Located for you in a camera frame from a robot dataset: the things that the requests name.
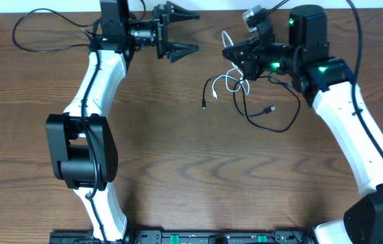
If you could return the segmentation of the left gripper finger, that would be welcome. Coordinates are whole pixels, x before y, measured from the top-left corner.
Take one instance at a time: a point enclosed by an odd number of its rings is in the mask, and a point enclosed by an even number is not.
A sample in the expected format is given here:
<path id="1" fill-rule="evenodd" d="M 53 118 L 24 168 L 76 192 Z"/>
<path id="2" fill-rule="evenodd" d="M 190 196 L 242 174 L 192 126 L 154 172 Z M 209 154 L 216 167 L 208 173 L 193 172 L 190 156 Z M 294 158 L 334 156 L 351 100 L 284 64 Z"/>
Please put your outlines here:
<path id="1" fill-rule="evenodd" d="M 169 43 L 168 44 L 168 57 L 171 63 L 179 59 L 199 51 L 199 46 L 194 44 L 185 43 Z"/>
<path id="2" fill-rule="evenodd" d="M 200 14 L 184 9 L 171 1 L 167 1 L 164 7 L 168 22 L 181 22 L 187 20 L 199 20 Z"/>

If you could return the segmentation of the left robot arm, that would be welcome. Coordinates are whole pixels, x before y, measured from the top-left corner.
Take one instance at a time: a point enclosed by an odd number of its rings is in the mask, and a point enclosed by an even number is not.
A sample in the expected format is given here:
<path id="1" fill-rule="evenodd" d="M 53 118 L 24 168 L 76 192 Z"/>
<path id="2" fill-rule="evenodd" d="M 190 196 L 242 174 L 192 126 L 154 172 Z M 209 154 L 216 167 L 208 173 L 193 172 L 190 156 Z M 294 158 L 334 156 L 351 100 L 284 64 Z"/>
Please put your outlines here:
<path id="1" fill-rule="evenodd" d="M 92 233 L 64 234 L 53 243 L 133 243 L 127 216 L 119 206 L 114 180 L 118 152 L 108 115 L 134 53 L 152 46 L 157 57 L 175 62 L 198 51 L 198 45 L 172 43 L 172 22 L 198 20 L 197 12 L 171 1 L 159 4 L 148 20 L 134 20 L 127 1 L 101 1 L 101 17 L 89 39 L 89 65 L 79 91 L 60 114 L 50 114 L 45 129 L 54 175 L 82 200 Z"/>

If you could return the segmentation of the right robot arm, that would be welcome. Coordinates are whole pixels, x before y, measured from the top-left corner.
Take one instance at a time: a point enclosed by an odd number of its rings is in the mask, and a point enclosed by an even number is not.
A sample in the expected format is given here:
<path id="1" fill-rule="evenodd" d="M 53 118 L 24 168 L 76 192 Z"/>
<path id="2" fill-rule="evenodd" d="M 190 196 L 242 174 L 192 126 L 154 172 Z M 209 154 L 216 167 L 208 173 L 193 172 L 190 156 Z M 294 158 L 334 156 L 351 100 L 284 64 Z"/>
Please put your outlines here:
<path id="1" fill-rule="evenodd" d="M 270 11 L 243 14 L 252 38 L 223 49 L 243 76 L 291 77 L 294 89 L 324 120 L 354 174 L 360 200 L 344 215 L 313 227 L 305 243 L 383 243 L 383 133 L 362 98 L 358 70 L 330 55 L 327 17 L 321 6 L 299 5 L 289 13 L 289 41 L 277 43 Z"/>

